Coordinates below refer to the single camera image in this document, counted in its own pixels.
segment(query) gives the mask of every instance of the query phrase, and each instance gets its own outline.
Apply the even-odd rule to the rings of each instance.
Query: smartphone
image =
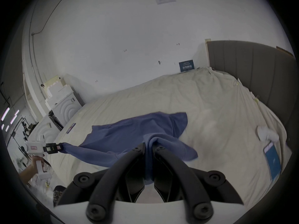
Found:
[[[73,123],[73,124],[68,128],[68,130],[67,130],[66,133],[69,133],[69,132],[72,130],[72,128],[75,126],[75,124],[76,124],[76,123]]]
[[[280,159],[276,152],[273,142],[271,142],[266,147],[264,147],[264,154],[266,156],[270,173],[271,173],[271,178],[273,180],[281,172]]]

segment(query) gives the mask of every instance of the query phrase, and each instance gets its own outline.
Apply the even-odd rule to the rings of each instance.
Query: black screw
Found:
[[[197,219],[203,220],[210,218],[214,211],[210,203],[200,203],[194,208],[193,213]]]
[[[79,182],[82,182],[82,183],[87,182],[88,180],[89,180],[89,177],[87,177],[87,176],[81,176],[79,178]]]
[[[219,177],[219,175],[217,175],[217,174],[213,174],[213,175],[211,175],[210,178],[211,178],[213,181],[219,181],[219,180],[220,180],[220,177]]]
[[[94,221],[101,221],[105,218],[106,211],[100,205],[90,204],[86,209],[86,215]]]

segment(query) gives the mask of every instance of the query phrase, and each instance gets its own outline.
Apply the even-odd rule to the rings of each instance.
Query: gray upholstered headboard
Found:
[[[253,42],[212,41],[207,47],[210,66],[239,78],[286,127],[298,96],[295,58],[274,47]]]

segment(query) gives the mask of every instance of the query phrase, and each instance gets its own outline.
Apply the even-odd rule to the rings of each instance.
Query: white sock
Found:
[[[272,142],[277,142],[279,140],[279,135],[267,126],[258,126],[257,135],[260,141],[271,140]]]

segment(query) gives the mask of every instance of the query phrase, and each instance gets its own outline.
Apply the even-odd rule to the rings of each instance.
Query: black clamp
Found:
[[[161,146],[153,145],[152,155],[155,189],[164,202],[184,200],[189,223],[207,222],[214,213],[211,201],[243,204],[221,172],[189,168]],[[143,143],[109,169],[77,174],[57,205],[89,201],[87,218],[93,223],[110,223],[115,200],[134,203],[143,191],[144,156]]]
[[[48,154],[55,154],[58,153],[58,151],[63,150],[62,144],[55,144],[55,143],[49,143],[46,144],[45,147],[43,147],[44,152],[47,152]]]

